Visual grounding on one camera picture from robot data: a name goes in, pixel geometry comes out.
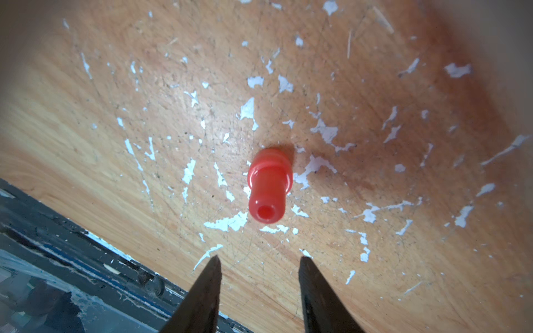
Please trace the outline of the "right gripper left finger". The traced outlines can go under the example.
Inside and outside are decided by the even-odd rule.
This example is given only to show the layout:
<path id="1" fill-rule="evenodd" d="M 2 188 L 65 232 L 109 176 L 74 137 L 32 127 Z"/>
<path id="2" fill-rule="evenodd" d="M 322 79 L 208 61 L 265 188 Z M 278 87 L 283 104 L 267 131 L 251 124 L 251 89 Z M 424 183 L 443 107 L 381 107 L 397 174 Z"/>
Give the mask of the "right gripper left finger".
<path id="1" fill-rule="evenodd" d="M 222 264 L 215 255 L 160 332 L 216 332 L 221 284 Z"/>

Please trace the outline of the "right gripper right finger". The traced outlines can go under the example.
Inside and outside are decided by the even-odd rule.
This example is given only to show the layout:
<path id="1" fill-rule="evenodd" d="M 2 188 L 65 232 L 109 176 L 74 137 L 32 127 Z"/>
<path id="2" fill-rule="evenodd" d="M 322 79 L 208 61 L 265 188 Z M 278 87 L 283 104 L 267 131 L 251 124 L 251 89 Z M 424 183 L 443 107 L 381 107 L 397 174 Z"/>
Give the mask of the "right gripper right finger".
<path id="1" fill-rule="evenodd" d="M 298 281 L 305 332 L 364 332 L 311 258 L 301 258 Z"/>

